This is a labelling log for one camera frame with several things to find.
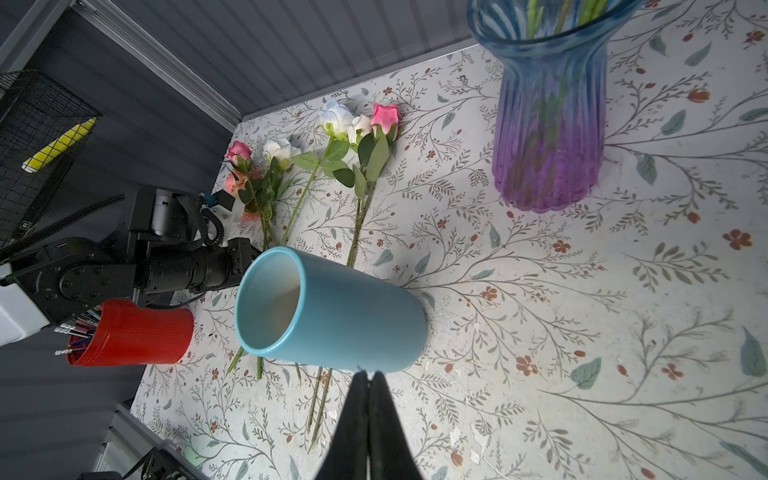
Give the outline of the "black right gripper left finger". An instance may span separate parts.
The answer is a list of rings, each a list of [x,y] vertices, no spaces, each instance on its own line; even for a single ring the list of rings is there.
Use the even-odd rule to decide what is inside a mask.
[[[368,402],[368,375],[361,371],[352,378],[333,440],[316,475],[317,480],[367,478]]]

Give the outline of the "teal cylindrical vase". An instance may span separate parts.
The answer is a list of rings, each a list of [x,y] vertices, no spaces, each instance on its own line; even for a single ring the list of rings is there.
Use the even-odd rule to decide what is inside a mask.
[[[428,333],[406,290],[289,247],[265,251],[245,272],[234,325],[251,355],[384,373],[412,365]]]

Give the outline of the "purple ribbed glass vase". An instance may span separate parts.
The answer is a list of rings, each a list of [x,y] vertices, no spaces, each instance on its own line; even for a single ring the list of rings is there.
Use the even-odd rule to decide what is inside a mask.
[[[635,0],[469,2],[474,38],[504,68],[492,174],[516,209],[563,210],[597,183],[607,46],[639,6]]]

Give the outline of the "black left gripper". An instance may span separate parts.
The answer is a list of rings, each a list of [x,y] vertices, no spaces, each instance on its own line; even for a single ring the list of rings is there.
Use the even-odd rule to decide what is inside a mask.
[[[233,238],[226,246],[157,248],[145,263],[143,291],[200,294],[234,287],[257,257],[258,249],[247,238]]]

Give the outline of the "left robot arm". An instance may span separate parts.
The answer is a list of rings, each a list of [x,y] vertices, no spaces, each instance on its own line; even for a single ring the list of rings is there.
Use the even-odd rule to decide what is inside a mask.
[[[154,308],[166,294],[193,297],[237,286],[259,250],[233,238],[244,205],[220,190],[211,197],[143,186],[125,197],[116,230],[100,241],[51,235],[120,195],[85,207],[1,250],[1,343],[62,325],[108,300]]]

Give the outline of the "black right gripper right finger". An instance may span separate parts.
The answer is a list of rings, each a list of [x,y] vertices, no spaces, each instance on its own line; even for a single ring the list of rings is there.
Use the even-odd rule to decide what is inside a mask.
[[[381,372],[376,372],[370,381],[368,416],[370,478],[422,480]]]

